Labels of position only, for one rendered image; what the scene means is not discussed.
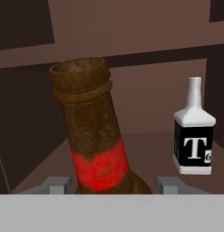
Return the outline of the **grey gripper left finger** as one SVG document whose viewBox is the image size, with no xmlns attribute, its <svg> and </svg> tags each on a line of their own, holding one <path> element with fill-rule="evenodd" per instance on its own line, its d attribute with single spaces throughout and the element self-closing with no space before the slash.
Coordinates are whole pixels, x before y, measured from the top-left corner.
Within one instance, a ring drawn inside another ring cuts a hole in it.
<svg viewBox="0 0 224 232">
<path fill-rule="evenodd" d="M 49 177 L 41 185 L 21 191 L 21 194 L 68 194 L 71 188 L 70 177 Z"/>
</svg>

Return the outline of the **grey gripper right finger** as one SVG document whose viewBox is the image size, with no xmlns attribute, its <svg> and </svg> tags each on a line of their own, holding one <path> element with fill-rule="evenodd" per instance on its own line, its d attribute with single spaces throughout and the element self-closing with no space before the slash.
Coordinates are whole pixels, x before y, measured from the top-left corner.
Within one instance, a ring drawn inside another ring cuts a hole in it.
<svg viewBox="0 0 224 232">
<path fill-rule="evenodd" d="M 206 191 L 188 186 L 178 177 L 156 177 L 155 193 L 163 195 L 206 194 Z"/>
</svg>

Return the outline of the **white bottle with black label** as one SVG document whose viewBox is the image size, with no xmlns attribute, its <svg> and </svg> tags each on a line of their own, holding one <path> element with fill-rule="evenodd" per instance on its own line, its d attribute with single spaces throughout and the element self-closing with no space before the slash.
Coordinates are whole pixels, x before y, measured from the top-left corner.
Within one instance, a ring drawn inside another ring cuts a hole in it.
<svg viewBox="0 0 224 232">
<path fill-rule="evenodd" d="M 201 106 L 201 78 L 189 78 L 187 104 L 174 113 L 173 161 L 183 175 L 210 175 L 216 119 Z"/>
</svg>

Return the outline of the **brown bottle with red label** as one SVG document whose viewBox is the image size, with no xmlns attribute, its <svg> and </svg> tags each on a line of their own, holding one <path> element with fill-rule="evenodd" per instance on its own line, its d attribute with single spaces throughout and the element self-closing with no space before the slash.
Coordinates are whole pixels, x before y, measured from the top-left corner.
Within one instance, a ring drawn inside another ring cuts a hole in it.
<svg viewBox="0 0 224 232">
<path fill-rule="evenodd" d="M 130 170 L 111 96 L 111 73 L 103 58 L 79 58 L 49 69 L 78 181 L 77 194 L 149 194 Z"/>
</svg>

